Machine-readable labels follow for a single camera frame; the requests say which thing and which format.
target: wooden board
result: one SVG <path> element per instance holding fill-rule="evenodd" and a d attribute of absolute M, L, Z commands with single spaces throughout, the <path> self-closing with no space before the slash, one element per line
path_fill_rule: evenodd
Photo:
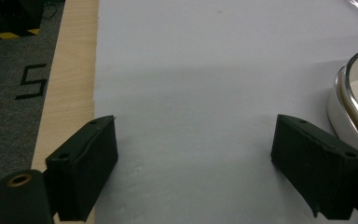
<path fill-rule="evenodd" d="M 93 119 L 98 1 L 67 0 L 48 81 L 32 168 Z M 87 223 L 94 223 L 93 214 Z"/>

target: black number 5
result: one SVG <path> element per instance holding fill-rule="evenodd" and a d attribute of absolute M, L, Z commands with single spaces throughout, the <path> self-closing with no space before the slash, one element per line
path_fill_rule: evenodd
<path fill-rule="evenodd" d="M 24 99 L 34 98 L 37 96 L 43 96 L 43 92 L 45 90 L 45 86 L 48 81 L 47 79 L 43 78 L 43 79 L 38 79 L 38 80 L 27 81 L 28 71 L 30 69 L 42 68 L 42 67 L 46 67 L 46 64 L 41 63 L 41 64 L 33 64 L 33 65 L 25 66 L 24 72 L 22 73 L 22 79 L 21 79 L 20 85 L 26 86 L 26 85 L 34 85 L 34 84 L 40 83 L 39 92 L 16 96 L 16 100 L 24 100 Z"/>

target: white sheet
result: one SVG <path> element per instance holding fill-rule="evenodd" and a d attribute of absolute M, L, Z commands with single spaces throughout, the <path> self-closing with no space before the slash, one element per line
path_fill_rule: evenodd
<path fill-rule="evenodd" d="M 317 219 L 270 162 L 277 114 L 332 132 L 339 68 L 358 51 L 345 0 L 100 0 L 95 116 L 117 116 L 104 223 Z"/>

